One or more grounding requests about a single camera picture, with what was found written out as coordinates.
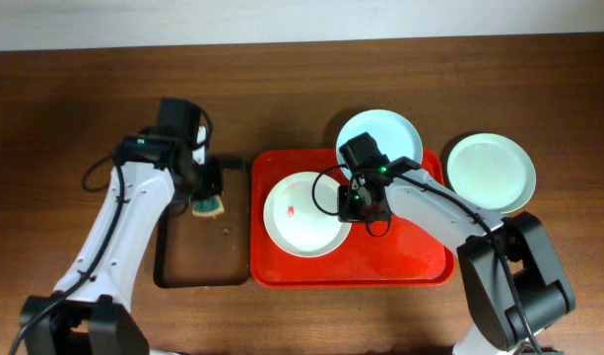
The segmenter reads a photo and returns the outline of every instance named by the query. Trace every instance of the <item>white plate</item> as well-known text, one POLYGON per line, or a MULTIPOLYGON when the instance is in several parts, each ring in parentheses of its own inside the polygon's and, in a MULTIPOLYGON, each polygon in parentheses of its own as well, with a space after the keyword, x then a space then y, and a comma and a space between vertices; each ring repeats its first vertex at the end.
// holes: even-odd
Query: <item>white plate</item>
MULTIPOLYGON (((319 173, 297 173, 278 182, 264 203, 264 225, 271 240, 285 252, 301 257, 325 255, 350 233, 350 223, 319 211, 312 202, 312 183, 319 173)), ((323 176, 315 189, 317 203, 337 211, 339 183, 323 176)))
MULTIPOLYGON (((422 140, 413 124, 396 112, 386 109, 371 109, 355 115, 341 128, 337 138, 339 164, 345 164, 339 148, 348 140, 365 132, 375 139, 380 153, 386 154, 389 161, 407 157, 422 163, 424 154, 422 140)), ((341 169, 341 171, 346 178, 350 178, 349 170, 341 169)))
POLYGON ((446 169, 458 195, 502 213, 524 206, 536 188, 536 170, 527 153, 498 134, 461 140, 452 148, 446 169))

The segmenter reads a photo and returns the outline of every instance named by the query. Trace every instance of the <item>white plate rim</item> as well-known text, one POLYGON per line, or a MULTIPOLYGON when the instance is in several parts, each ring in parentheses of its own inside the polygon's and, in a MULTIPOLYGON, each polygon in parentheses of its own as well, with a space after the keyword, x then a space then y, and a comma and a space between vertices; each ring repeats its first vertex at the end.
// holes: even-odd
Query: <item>white plate rim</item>
MULTIPOLYGON (((278 243, 278 241, 276 241, 273 238, 274 234, 281 236, 277 227, 275 226, 275 221, 273 219, 272 210, 273 210, 273 203, 274 203, 274 194, 277 193, 278 190, 281 190, 283 188, 283 186, 290 183, 290 181, 293 180, 294 178, 302 178, 302 180, 313 182, 317 178, 318 175, 319 175, 319 173, 316 173, 316 172, 300 172, 300 173, 295 173, 295 174, 289 175, 287 177, 284 177, 281 180, 279 180, 278 183, 276 183, 275 186, 273 186, 273 188, 271 188, 271 191, 269 191, 269 194, 267 195, 266 200, 264 202, 264 207, 263 207, 263 212, 262 212, 262 222, 264 223, 264 227, 266 229, 267 235, 279 249, 281 249, 291 255, 294 255, 294 256, 307 257, 307 258, 324 256, 324 255, 328 254, 329 252, 334 251, 341 244, 343 244, 343 242, 345 242, 348 235, 350 234, 350 230, 352 228, 351 223, 341 223, 341 228, 339 229, 339 232, 337 233, 337 235, 332 239, 332 241, 330 243, 328 243, 326 246, 319 248, 317 250, 313 250, 313 251, 295 252, 292 250, 288 250, 288 249, 282 247, 278 243)), ((317 184, 320 184, 320 183, 333 188, 335 191, 338 190, 338 187, 340 185, 339 182, 337 182, 337 180, 335 180, 334 178, 329 177, 329 176, 321 177, 319 179, 319 181, 317 182, 317 184)))
MULTIPOLYGON (((420 133, 418 133, 418 130, 413 125, 413 123, 411 123, 410 120, 408 120, 406 117, 404 117, 400 113, 397 113, 397 112, 394 112, 394 111, 391 111, 388 109, 375 108, 375 109, 368 109, 366 111, 356 114, 355 116, 353 116, 346 122, 346 124, 343 126, 343 128, 341 128, 341 131, 339 132, 339 135, 337 137, 337 144, 336 144, 336 155, 337 155, 337 162, 339 165, 345 164, 343 157, 341 157, 341 154, 339 153, 340 146, 345 144, 348 139, 353 138, 353 137, 348 136, 346 139, 346 132, 348 132, 348 130, 351 129, 350 127, 357 125, 360 121, 367 120, 372 117, 382 117, 382 118, 393 119, 393 120, 397 121, 398 123, 400 123, 401 125, 403 125, 406 128, 406 130, 410 133, 409 138, 411 138, 411 140, 413 141, 413 143, 415 145, 416 157, 413 157, 413 158, 408 157, 408 158, 413 159, 414 161, 416 161, 420 164, 422 163, 422 160, 424 159, 424 146, 422 144, 422 138, 420 137, 420 133)), ((351 173, 348 169, 342 168, 341 172, 343 173, 343 175, 346 178, 350 178, 351 173)))
POLYGON ((525 185, 520 193, 520 195, 513 201, 510 201, 505 207, 493 209, 493 211, 501 212, 501 213, 510 213, 514 212, 520 208, 522 208, 533 196, 536 190, 536 169, 531 161, 531 158, 525 152, 524 149, 518 143, 513 140, 496 134, 496 133, 476 133, 469 135, 462 140, 460 140, 454 147, 450 150, 450 154, 448 154, 448 160, 446 162, 446 174, 448 175, 448 182, 450 186, 452 186, 453 177, 456 177, 453 166, 454 160, 456 159, 459 152, 463 151, 467 147, 473 144, 479 144, 483 142, 492 142, 495 144, 501 143, 504 144, 505 147, 511 147, 512 149, 508 149, 509 153, 516 155, 520 161, 525 165, 527 171, 527 177, 525 179, 525 185))

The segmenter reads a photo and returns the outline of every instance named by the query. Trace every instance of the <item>sponge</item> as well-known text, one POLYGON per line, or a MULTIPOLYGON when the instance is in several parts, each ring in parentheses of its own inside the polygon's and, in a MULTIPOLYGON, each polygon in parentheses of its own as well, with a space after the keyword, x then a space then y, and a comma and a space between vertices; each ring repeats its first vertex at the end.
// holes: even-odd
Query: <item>sponge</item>
POLYGON ((225 213, 221 195, 214 195, 194 202, 192 214, 196 217, 217 217, 225 213))

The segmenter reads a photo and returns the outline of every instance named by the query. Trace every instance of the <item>brown table surface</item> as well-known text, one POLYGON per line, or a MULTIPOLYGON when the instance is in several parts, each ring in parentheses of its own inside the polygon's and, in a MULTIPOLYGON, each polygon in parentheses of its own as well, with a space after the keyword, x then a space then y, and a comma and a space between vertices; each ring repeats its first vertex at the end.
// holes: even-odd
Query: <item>brown table surface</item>
MULTIPOLYGON (((28 295, 48 295, 99 212, 85 169, 153 124, 159 98, 216 122, 212 152, 253 159, 332 147, 363 109, 398 111, 440 153, 503 134, 538 174, 542 219, 577 310, 538 336, 604 354, 604 34, 0 53, 0 354, 28 295)), ((434 288, 163 290, 149 243, 133 317, 152 346, 191 353, 356 354, 450 345, 471 323, 461 276, 434 288)))

